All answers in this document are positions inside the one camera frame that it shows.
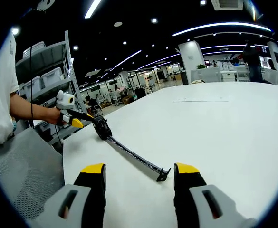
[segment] person standing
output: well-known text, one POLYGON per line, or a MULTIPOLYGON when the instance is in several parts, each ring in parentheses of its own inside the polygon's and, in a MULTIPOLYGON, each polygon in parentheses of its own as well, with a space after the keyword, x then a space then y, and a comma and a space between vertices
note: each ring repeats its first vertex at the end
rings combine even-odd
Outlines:
POLYGON ((243 61, 249 66, 249 79, 251 82, 263 82, 261 74, 261 62, 257 50, 252 47, 252 42, 246 40, 243 49, 243 61))

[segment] white t-shirt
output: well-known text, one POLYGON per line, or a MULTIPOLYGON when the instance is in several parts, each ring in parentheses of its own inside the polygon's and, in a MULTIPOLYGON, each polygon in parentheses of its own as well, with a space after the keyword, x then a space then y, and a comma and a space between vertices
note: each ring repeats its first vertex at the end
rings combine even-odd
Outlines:
POLYGON ((13 132, 10 94, 19 89, 15 73, 15 38, 10 32, 0 49, 0 144, 13 132))

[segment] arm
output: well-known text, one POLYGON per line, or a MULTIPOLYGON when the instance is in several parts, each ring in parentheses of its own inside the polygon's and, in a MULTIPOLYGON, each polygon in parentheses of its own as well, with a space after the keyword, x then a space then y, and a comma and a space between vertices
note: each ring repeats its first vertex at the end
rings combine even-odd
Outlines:
MULTIPOLYGON (((10 115, 24 120, 32 120, 31 103, 17 95, 10 94, 10 115)), ((33 120, 44 120, 50 124, 58 124, 60 111, 57 108, 45 108, 33 104, 33 120)))

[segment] ceiling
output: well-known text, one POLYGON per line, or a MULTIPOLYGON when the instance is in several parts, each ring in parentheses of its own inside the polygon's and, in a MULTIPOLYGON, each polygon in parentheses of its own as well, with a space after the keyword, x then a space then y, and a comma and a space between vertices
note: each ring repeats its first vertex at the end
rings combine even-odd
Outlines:
MULTIPOLYGON (((16 36, 16 61, 22 58, 23 50, 31 44, 44 41, 48 46, 63 41, 64 31, 68 30, 70 46, 78 46, 77 51, 71 50, 78 84, 88 82, 91 85, 96 82, 97 77, 108 72, 105 72, 106 69, 113 68, 140 50, 139 54, 109 72, 100 81, 116 76, 122 69, 135 70, 156 60, 175 55, 177 54, 175 48, 178 44, 187 42, 187 39, 196 40, 200 47, 204 48, 245 44, 246 39, 261 45, 269 41, 268 38, 245 34, 245 32, 272 37, 271 32, 240 26, 203 28, 172 37, 176 32, 216 22, 258 24, 263 22, 253 22, 251 9, 247 10, 245 7, 242 11, 215 11, 210 0, 205 6, 200 6, 199 0, 175 0, 171 3, 162 0, 102 0, 92 17, 84 19, 92 2, 93 0, 57 0, 46 12, 32 11, 19 19, 17 25, 20 27, 20 34, 16 36), (153 18, 157 18, 158 23, 153 24, 151 22, 153 18), (122 26, 114 27, 118 21, 123 23, 122 26), (237 33, 212 35, 232 31, 237 33), (91 78, 85 77, 88 72, 95 69, 100 71, 91 78)), ((219 49, 206 49, 202 52, 215 51, 219 49)), ((182 60, 179 55, 168 61, 182 60)))

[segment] air vent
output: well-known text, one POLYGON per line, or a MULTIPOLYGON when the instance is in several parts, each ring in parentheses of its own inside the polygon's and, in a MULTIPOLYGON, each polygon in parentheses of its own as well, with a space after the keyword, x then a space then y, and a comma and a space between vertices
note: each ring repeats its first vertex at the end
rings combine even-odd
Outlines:
POLYGON ((243 0, 211 0, 215 10, 242 10, 243 0))

